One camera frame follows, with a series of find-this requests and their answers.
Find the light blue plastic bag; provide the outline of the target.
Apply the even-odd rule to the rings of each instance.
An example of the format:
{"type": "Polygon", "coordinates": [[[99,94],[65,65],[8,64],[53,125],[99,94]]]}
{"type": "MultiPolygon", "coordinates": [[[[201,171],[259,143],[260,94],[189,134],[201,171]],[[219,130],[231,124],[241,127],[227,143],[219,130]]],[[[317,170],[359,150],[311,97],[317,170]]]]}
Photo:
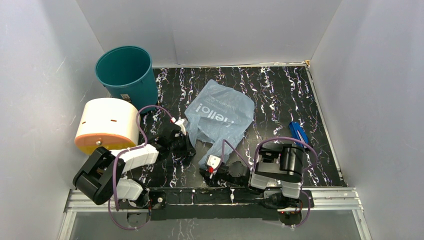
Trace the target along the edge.
{"type": "Polygon", "coordinates": [[[209,155],[222,154],[223,140],[236,147],[254,121],[255,103],[247,95],[211,79],[186,108],[187,132],[192,145],[197,141],[212,146],[199,160],[206,168],[209,155]]]}

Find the cream orange round container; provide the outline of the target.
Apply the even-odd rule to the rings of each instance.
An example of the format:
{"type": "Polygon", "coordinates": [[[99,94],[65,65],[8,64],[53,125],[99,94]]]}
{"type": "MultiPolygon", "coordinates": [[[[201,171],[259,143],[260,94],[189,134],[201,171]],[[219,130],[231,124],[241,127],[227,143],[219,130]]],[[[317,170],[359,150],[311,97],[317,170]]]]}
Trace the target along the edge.
{"type": "Polygon", "coordinates": [[[91,155],[98,147],[121,150],[139,142],[138,110],[129,102],[112,97],[88,101],[74,138],[76,147],[91,155]]]}

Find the blue stapler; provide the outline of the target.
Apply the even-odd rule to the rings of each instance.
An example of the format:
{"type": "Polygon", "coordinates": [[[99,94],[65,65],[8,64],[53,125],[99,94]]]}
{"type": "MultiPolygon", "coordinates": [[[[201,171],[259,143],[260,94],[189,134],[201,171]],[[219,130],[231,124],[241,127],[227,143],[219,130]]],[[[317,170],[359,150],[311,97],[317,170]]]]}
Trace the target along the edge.
{"type": "Polygon", "coordinates": [[[289,123],[288,127],[293,138],[309,144],[309,138],[300,123],[292,121],[289,123]]]}

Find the teal plastic trash bin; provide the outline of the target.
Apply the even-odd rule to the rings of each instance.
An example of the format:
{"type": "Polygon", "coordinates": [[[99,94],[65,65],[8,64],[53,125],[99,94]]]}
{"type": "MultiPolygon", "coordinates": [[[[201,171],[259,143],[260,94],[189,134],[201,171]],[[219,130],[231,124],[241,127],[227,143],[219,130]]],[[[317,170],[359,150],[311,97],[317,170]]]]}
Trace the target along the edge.
{"type": "Polygon", "coordinates": [[[113,98],[137,110],[158,103],[159,91],[150,54],[138,46],[120,46],[96,62],[95,75],[113,98]]]}

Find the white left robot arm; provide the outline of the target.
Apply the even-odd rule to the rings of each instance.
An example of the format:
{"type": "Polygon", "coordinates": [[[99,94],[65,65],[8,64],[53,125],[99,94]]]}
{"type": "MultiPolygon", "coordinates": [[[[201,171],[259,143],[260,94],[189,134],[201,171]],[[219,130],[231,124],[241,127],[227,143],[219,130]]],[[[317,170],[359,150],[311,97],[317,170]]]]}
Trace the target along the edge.
{"type": "Polygon", "coordinates": [[[167,157],[188,164],[196,150],[189,136],[173,129],[148,139],[146,144],[122,150],[97,147],[73,178],[72,184],[96,205],[116,198],[130,201],[137,208],[150,202],[149,188],[136,179],[122,175],[133,169],[154,165],[167,157]]]}

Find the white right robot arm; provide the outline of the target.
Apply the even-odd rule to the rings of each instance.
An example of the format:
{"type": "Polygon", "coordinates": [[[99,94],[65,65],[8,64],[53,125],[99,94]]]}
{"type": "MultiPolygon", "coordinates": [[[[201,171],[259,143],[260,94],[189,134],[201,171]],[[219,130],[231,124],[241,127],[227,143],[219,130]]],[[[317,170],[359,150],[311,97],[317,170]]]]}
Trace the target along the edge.
{"type": "Polygon", "coordinates": [[[303,206],[304,156],[304,149],[297,145],[268,142],[259,148],[255,168],[240,160],[226,165],[218,156],[208,155],[200,174],[210,186],[224,181],[263,194],[260,204],[267,209],[297,209],[303,206]]]}

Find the black front mounting rail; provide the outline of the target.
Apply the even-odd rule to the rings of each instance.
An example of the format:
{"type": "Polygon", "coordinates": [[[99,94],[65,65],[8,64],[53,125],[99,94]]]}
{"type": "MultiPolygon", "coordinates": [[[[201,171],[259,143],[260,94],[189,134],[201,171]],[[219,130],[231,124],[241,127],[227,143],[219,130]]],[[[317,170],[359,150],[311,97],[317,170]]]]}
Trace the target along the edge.
{"type": "Polygon", "coordinates": [[[310,190],[300,194],[302,207],[270,209],[261,205],[263,194],[244,187],[151,188],[147,207],[120,200],[120,210],[150,210],[153,221],[176,219],[280,219],[300,221],[315,206],[310,190]]]}

